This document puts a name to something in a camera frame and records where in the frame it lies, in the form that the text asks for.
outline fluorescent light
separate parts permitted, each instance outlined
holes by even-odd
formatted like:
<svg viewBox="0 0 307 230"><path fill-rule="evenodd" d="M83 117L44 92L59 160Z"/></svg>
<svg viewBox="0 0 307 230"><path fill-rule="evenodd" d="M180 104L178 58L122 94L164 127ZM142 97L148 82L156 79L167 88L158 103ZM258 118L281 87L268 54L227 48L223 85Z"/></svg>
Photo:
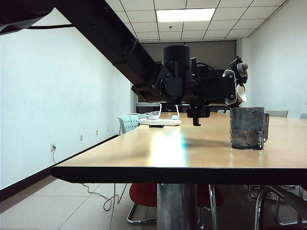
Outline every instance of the fluorescent light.
<svg viewBox="0 0 307 230"><path fill-rule="evenodd" d="M157 11L158 22L210 21L215 8Z"/></svg>

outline electrical outlet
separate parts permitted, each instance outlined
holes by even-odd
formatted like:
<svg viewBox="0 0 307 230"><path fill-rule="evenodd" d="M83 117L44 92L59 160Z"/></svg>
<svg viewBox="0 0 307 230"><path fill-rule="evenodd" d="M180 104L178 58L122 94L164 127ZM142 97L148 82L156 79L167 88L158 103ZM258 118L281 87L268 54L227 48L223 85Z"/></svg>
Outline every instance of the electrical outlet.
<svg viewBox="0 0 307 230"><path fill-rule="evenodd" d="M53 152L53 151L55 150L55 146L56 146L56 145L55 145L54 143L53 143L53 144L50 144L50 151L51 151L51 152Z"/></svg>

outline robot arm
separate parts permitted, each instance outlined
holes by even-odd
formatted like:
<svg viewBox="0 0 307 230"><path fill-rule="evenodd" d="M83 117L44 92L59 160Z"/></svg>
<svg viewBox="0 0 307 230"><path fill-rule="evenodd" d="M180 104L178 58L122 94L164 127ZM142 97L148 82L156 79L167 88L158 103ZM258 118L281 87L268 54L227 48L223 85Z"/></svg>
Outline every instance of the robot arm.
<svg viewBox="0 0 307 230"><path fill-rule="evenodd" d="M188 117L199 126L212 104L238 104L237 86L247 80L247 65L237 57L232 70L208 78L188 46L169 46L155 62L104 0L4 0L0 35L28 28L56 7L132 84L148 103L190 104Z"/></svg>

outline black phone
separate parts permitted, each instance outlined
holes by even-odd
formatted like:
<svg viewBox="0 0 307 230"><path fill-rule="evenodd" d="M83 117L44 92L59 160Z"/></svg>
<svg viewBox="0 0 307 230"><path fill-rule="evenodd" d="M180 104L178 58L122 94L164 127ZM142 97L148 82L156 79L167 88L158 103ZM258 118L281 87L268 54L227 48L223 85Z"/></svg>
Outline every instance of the black phone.
<svg viewBox="0 0 307 230"><path fill-rule="evenodd" d="M149 128L163 128L164 125L149 125Z"/></svg>

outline conference table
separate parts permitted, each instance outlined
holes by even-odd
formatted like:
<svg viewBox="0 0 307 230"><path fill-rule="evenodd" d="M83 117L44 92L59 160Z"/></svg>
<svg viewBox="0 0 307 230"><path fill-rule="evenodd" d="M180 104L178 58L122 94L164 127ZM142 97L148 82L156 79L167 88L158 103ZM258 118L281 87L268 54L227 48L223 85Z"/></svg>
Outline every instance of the conference table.
<svg viewBox="0 0 307 230"><path fill-rule="evenodd" d="M200 118L201 126L186 114L180 120L180 126L164 128L140 125L53 167L51 174L72 183L158 183L159 230L194 228L195 184L306 183L306 119L270 117L263 150L231 148L229 114L211 112Z"/></svg>

